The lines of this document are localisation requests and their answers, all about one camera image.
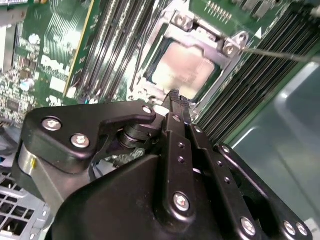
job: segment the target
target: electronic component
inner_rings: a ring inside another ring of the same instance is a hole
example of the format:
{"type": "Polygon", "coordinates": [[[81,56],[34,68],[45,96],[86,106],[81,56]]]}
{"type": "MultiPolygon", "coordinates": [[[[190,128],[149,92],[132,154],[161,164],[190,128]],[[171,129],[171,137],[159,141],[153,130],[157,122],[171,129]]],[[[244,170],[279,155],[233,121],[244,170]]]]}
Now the electronic component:
{"type": "Polygon", "coordinates": [[[169,92],[178,89],[188,99],[193,99],[213,73],[215,65],[204,58],[196,47],[170,44],[152,75],[152,82],[169,92]]]}
{"type": "MultiPolygon", "coordinates": [[[[180,9],[189,9],[187,2],[183,5],[180,9]]],[[[228,13],[221,14],[228,19],[228,13]]],[[[137,80],[128,86],[127,100],[147,102],[155,97],[153,101],[161,103],[171,89],[177,89],[196,103],[223,72],[237,65],[241,58],[239,47],[246,46],[248,41],[247,31],[225,37],[207,22],[196,19],[192,12],[177,10],[173,2],[151,32],[137,80]]]]}
{"type": "Polygon", "coordinates": [[[36,69],[37,63],[34,61],[31,61],[29,64],[29,68],[33,71],[36,69]]]}
{"type": "Polygon", "coordinates": [[[264,1],[256,10],[256,12],[253,14],[253,16],[261,19],[266,15],[267,11],[269,11],[271,7],[272,7],[272,4],[270,2],[264,1]]]}
{"type": "Polygon", "coordinates": [[[33,87],[35,86],[35,81],[32,80],[31,78],[28,78],[26,80],[23,80],[21,83],[20,83],[20,89],[22,91],[26,91],[28,92],[30,89],[32,89],[33,87]]]}
{"type": "Polygon", "coordinates": [[[11,111],[14,112],[18,112],[19,111],[19,103],[17,101],[8,99],[6,101],[6,105],[5,105],[8,109],[10,109],[11,111]]]}
{"type": "Polygon", "coordinates": [[[257,5],[258,2],[259,2],[259,0],[246,0],[246,2],[243,5],[242,9],[243,10],[252,11],[255,8],[255,6],[257,5]]]}
{"type": "Polygon", "coordinates": [[[21,70],[20,71],[20,78],[21,79],[28,79],[28,78],[30,78],[30,74],[31,73],[27,70],[21,70]]]}
{"type": "Polygon", "coordinates": [[[30,60],[29,59],[25,59],[24,60],[24,66],[26,67],[26,68],[29,68],[29,65],[30,65],[30,60]]]}

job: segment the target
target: metal rivet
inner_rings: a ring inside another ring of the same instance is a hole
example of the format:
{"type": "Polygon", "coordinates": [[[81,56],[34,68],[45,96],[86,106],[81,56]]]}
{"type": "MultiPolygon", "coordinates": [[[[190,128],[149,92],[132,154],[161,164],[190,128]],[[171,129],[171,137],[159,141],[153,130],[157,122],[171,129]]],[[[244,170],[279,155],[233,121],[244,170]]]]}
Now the metal rivet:
{"type": "Polygon", "coordinates": [[[189,201],[186,196],[182,195],[181,193],[176,193],[173,197],[174,205],[183,212],[186,212],[190,208],[189,201]]]}
{"type": "Polygon", "coordinates": [[[225,177],[224,178],[224,181],[227,183],[227,184],[230,184],[230,179],[228,177],[225,177]]]}
{"type": "Polygon", "coordinates": [[[194,129],[196,130],[197,133],[202,133],[202,130],[198,126],[194,126],[194,129]]]}
{"type": "Polygon", "coordinates": [[[58,131],[61,129],[61,123],[54,118],[47,118],[42,122],[42,126],[49,131],[58,131]]]}
{"type": "Polygon", "coordinates": [[[305,229],[305,227],[301,224],[301,223],[297,223],[296,224],[296,227],[299,229],[300,233],[304,236],[307,236],[308,235],[308,232],[307,230],[305,229]]]}
{"type": "Polygon", "coordinates": [[[80,133],[72,136],[71,143],[75,147],[80,148],[80,149],[85,149],[85,148],[89,147],[89,145],[90,145],[89,138],[87,138],[87,136],[80,134],[80,133]]]}
{"type": "Polygon", "coordinates": [[[143,106],[142,109],[143,109],[143,111],[145,111],[147,114],[151,114],[151,113],[152,113],[151,108],[148,107],[148,106],[143,106]]]}
{"type": "Polygon", "coordinates": [[[293,236],[296,235],[296,230],[289,222],[285,221],[285,222],[283,222],[283,225],[284,225],[285,229],[288,231],[288,233],[290,233],[293,236]]]}
{"type": "Polygon", "coordinates": [[[247,234],[249,234],[250,236],[256,235],[256,229],[248,218],[241,218],[241,224],[247,234]]]}
{"type": "Polygon", "coordinates": [[[177,115],[173,115],[172,118],[176,120],[178,123],[181,122],[180,117],[178,117],[177,115]]]}
{"type": "Polygon", "coordinates": [[[229,148],[227,148],[226,146],[222,146],[223,151],[225,151],[227,154],[230,153],[229,148]]]}
{"type": "Polygon", "coordinates": [[[184,149],[186,145],[184,145],[182,142],[179,142],[178,146],[179,148],[184,149]]]}
{"type": "Polygon", "coordinates": [[[185,162],[185,159],[182,156],[178,157],[178,162],[183,164],[185,162]]]}

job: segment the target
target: ram slot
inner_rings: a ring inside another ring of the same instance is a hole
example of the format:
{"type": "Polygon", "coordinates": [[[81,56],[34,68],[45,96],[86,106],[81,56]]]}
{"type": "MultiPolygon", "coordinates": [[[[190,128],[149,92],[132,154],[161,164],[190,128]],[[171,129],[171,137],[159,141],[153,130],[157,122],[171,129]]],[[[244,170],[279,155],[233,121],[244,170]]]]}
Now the ram slot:
{"type": "MultiPolygon", "coordinates": [[[[319,33],[314,30],[318,25],[319,21],[310,22],[291,8],[259,48],[304,55],[320,40],[319,33]]],[[[297,64],[285,59],[251,55],[198,121],[212,143],[224,141],[297,64]]]]}
{"type": "Polygon", "coordinates": [[[101,55],[102,45],[107,37],[110,25],[112,24],[112,20],[114,19],[117,10],[119,9],[120,3],[121,1],[118,0],[109,0],[102,12],[98,32],[93,40],[82,71],[82,82],[78,88],[79,93],[82,93],[84,89],[87,89],[90,85],[90,81],[93,79],[93,74],[97,70],[97,62],[101,55]]]}
{"type": "Polygon", "coordinates": [[[110,58],[108,59],[107,68],[103,75],[103,81],[98,87],[101,92],[99,95],[100,101],[104,102],[108,95],[113,83],[112,74],[116,74],[122,62],[126,61],[126,58],[129,57],[128,52],[132,51],[132,42],[137,37],[136,31],[139,29],[141,23],[145,24],[142,20],[146,20],[146,15],[152,10],[152,3],[153,1],[149,0],[137,1],[125,17],[124,22],[126,23],[124,24],[124,28],[121,29],[119,35],[114,38],[114,45],[109,49],[110,58]]]}

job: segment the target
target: green circuit board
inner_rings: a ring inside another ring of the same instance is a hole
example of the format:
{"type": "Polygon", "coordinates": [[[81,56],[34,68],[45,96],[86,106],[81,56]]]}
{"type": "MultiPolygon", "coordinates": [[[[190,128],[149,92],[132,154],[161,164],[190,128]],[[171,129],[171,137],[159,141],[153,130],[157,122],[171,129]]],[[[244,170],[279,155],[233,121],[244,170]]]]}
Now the green circuit board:
{"type": "Polygon", "coordinates": [[[77,104],[72,92],[64,97],[66,82],[79,61],[79,52],[83,55],[90,49],[88,38],[97,29],[100,3],[50,0],[29,7],[24,22],[17,26],[14,69],[0,76],[1,117],[21,127],[30,109],[77,104]],[[86,44],[86,49],[80,51],[81,44],[86,44]],[[22,81],[29,79],[34,86],[21,90],[22,81]],[[17,107],[7,107],[8,102],[17,107]]]}
{"type": "MultiPolygon", "coordinates": [[[[20,127],[24,114],[32,108],[78,103],[76,89],[72,86],[84,67],[105,2],[49,0],[46,4],[29,6],[24,22],[18,25],[15,70],[0,76],[3,85],[0,91],[2,117],[12,119],[20,127]],[[28,92],[22,91],[20,84],[28,79],[34,81],[34,87],[28,92]],[[8,90],[15,95],[10,97],[4,94],[8,90]],[[19,107],[8,108],[8,101],[19,107]]],[[[260,18],[253,14],[257,9],[244,10],[241,4],[231,0],[192,0],[190,11],[226,35],[246,30],[250,34],[250,44],[257,46],[287,5],[274,3],[260,18]]],[[[235,73],[245,59],[246,55],[235,68],[235,73]]],[[[127,72],[116,101],[126,100],[126,84],[132,79],[132,71],[128,69],[127,72]]]]}

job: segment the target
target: chip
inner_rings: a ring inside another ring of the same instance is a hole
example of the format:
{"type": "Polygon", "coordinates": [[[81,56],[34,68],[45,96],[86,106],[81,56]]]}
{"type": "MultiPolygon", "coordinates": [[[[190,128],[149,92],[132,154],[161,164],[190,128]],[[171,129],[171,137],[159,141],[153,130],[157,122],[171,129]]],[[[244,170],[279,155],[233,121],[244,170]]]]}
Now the chip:
{"type": "Polygon", "coordinates": [[[19,111],[19,103],[16,101],[13,101],[11,99],[8,99],[6,101],[6,108],[10,109],[11,111],[18,112],[19,111]]]}
{"type": "Polygon", "coordinates": [[[30,77],[30,72],[26,70],[21,70],[20,71],[20,78],[21,79],[28,79],[30,77]]]}
{"type": "Polygon", "coordinates": [[[35,70],[36,69],[36,63],[34,61],[30,62],[29,67],[30,67],[31,70],[35,70]]]}
{"type": "Polygon", "coordinates": [[[193,99],[214,70],[215,65],[203,57],[201,49],[173,42],[157,65],[152,82],[167,91],[178,89],[181,95],[193,99]]]}
{"type": "Polygon", "coordinates": [[[30,60],[29,59],[25,59],[24,60],[24,66],[28,68],[29,65],[30,65],[30,60]]]}

